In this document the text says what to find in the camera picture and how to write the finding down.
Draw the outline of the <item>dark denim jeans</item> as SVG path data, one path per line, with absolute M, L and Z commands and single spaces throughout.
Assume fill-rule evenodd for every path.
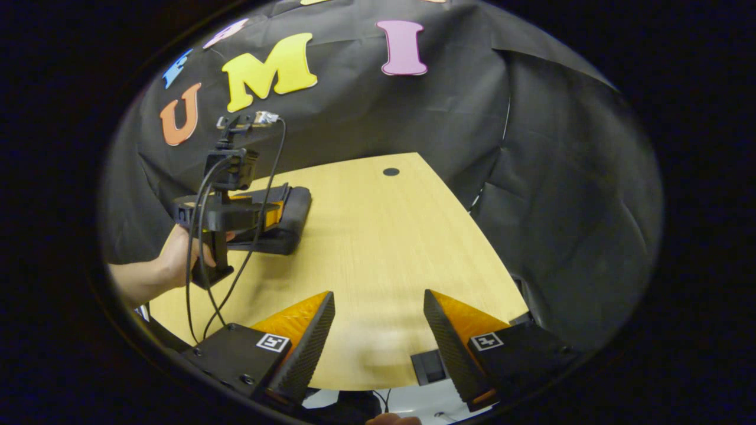
M 256 243 L 253 242 L 254 229 L 237 232 L 235 238 L 227 243 L 229 250 L 291 255 L 299 245 L 311 202 L 308 188 L 291 186 L 281 222 L 275 228 L 262 232 Z

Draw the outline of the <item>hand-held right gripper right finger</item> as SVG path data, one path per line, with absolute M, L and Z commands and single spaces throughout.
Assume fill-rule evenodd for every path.
M 423 312 L 448 376 L 471 411 L 536 393 L 584 356 L 533 321 L 511 325 L 434 290 L 425 291 Z

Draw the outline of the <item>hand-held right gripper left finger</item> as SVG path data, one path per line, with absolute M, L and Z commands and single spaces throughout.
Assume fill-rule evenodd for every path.
M 246 399 L 299 406 L 334 317 L 334 294 L 324 291 L 256 325 L 229 323 L 183 350 L 182 360 Z

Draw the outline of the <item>small black box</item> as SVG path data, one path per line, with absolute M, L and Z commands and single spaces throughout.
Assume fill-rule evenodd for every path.
M 418 385 L 429 385 L 451 379 L 438 349 L 413 354 L 410 360 Z

